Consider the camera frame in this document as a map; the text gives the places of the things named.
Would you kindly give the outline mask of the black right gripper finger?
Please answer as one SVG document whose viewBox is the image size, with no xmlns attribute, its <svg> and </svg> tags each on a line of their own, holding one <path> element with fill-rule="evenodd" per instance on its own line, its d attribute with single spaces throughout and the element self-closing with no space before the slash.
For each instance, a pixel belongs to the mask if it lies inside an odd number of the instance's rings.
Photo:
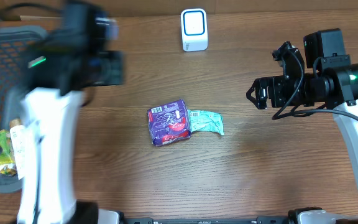
<svg viewBox="0 0 358 224">
<path fill-rule="evenodd" d="M 267 108 L 268 97 L 266 90 L 248 90 L 246 97 L 255 105 L 257 109 L 264 110 Z"/>
<path fill-rule="evenodd" d="M 252 93 L 252 92 L 258 93 L 260 90 L 264 90 L 264 89 L 265 89 L 264 78 L 257 78 L 255 79 L 255 81 L 253 82 L 247 93 Z"/>
</svg>

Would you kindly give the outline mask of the teal wipes packet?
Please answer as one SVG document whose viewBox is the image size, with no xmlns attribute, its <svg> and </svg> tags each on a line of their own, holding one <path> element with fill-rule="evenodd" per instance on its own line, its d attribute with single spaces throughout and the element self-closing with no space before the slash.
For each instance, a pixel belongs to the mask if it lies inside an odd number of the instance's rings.
<svg viewBox="0 0 358 224">
<path fill-rule="evenodd" d="M 203 110 L 188 110 L 191 132 L 206 131 L 224 135 L 223 116 Z"/>
</svg>

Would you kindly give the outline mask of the white tube gold cap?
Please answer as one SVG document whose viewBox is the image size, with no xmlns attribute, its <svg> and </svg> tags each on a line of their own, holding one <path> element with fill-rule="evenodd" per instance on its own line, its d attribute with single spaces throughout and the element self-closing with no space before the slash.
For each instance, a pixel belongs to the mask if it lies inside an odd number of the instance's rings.
<svg viewBox="0 0 358 224">
<path fill-rule="evenodd" d="M 14 159 L 17 168 L 18 179 L 21 180 L 25 175 L 25 144 L 26 144 L 26 128 L 19 118 L 9 122 L 9 133 L 11 136 L 12 148 L 14 151 Z"/>
</svg>

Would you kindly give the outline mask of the green yellow snack pouch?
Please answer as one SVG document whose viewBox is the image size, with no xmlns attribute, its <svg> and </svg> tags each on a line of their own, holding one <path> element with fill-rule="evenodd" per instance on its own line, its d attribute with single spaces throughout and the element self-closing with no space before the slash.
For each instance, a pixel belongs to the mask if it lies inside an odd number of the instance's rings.
<svg viewBox="0 0 358 224">
<path fill-rule="evenodd" d="M 15 176 L 17 174 L 17 167 L 14 159 L 10 132 L 8 130 L 0 130 L 0 148 L 0 174 Z"/>
</svg>

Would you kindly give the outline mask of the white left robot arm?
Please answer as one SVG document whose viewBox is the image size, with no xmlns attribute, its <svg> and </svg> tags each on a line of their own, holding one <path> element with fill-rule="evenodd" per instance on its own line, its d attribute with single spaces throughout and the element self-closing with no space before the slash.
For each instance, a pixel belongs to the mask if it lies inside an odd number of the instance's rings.
<svg viewBox="0 0 358 224">
<path fill-rule="evenodd" d="M 99 6 L 67 1 L 62 23 L 21 54 L 24 81 L 24 177 L 17 223 L 108 223 L 121 212 L 81 202 L 73 186 L 73 157 L 84 90 L 121 85 L 124 56 L 106 49 L 117 31 Z"/>
</svg>

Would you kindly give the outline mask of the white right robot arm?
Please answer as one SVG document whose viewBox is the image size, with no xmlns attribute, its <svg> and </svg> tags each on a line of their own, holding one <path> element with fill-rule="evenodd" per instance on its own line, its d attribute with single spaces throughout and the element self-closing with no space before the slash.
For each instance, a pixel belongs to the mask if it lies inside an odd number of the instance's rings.
<svg viewBox="0 0 358 224">
<path fill-rule="evenodd" d="M 259 110 L 268 103 L 278 108 L 274 120 L 331 114 L 346 143 L 358 192 L 358 63 L 351 63 L 339 28 L 308 34 L 303 45 L 304 55 L 289 41 L 274 50 L 282 75 L 255 79 L 246 97 Z M 310 207 L 289 211 L 287 222 L 358 223 L 358 217 Z"/>
</svg>

